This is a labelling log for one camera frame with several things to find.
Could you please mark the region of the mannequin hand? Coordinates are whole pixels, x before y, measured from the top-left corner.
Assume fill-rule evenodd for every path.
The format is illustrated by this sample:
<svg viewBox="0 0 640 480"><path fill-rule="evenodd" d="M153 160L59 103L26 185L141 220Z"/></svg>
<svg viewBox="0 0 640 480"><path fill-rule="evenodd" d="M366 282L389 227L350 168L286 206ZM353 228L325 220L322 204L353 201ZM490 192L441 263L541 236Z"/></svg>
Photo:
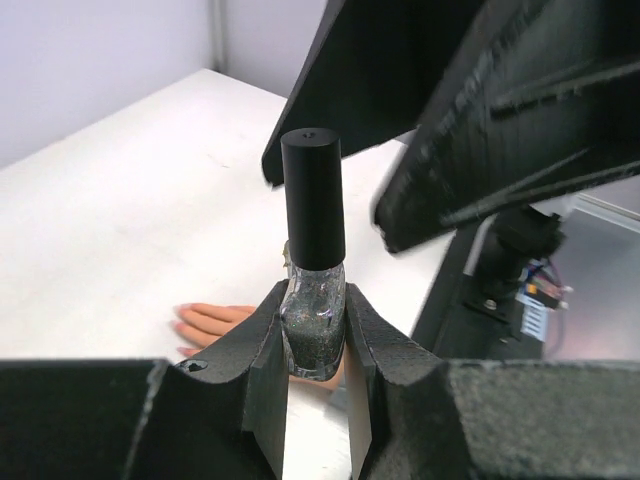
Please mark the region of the mannequin hand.
<svg viewBox="0 0 640 480"><path fill-rule="evenodd" d="M248 305L188 303L177 306L171 325L188 346L179 347L183 357L192 357L248 319L256 308Z"/></svg>

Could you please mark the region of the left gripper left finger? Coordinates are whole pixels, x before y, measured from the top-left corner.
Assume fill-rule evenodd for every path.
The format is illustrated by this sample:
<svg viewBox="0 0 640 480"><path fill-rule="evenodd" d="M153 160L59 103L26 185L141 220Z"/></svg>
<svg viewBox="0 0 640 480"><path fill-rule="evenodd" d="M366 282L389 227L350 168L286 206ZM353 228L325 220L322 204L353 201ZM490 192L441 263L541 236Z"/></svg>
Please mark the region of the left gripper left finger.
<svg viewBox="0 0 640 480"><path fill-rule="evenodd" d="M277 283L191 359L1 365L5 479L278 479L288 373Z"/></svg>

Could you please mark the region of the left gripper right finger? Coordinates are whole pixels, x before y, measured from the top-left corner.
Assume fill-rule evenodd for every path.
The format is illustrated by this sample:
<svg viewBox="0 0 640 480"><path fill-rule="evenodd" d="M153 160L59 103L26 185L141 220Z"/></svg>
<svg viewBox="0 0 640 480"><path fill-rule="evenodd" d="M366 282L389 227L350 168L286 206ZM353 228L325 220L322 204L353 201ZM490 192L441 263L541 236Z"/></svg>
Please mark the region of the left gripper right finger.
<svg viewBox="0 0 640 480"><path fill-rule="evenodd" d="M442 360L346 290L356 479L635 479L633 362Z"/></svg>

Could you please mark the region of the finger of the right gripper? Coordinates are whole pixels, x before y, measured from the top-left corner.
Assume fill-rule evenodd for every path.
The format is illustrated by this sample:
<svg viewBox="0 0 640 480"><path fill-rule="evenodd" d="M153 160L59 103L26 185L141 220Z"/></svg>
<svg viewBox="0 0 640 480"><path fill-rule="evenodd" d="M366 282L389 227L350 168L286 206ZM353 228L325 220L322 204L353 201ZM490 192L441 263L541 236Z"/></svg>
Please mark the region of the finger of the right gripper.
<svg viewBox="0 0 640 480"><path fill-rule="evenodd" d="M639 5L487 1L373 212L401 253L639 172Z"/></svg>
<svg viewBox="0 0 640 480"><path fill-rule="evenodd" d="M330 1L262 155L283 183L281 137L321 127L344 156L413 130L480 9L477 1Z"/></svg>

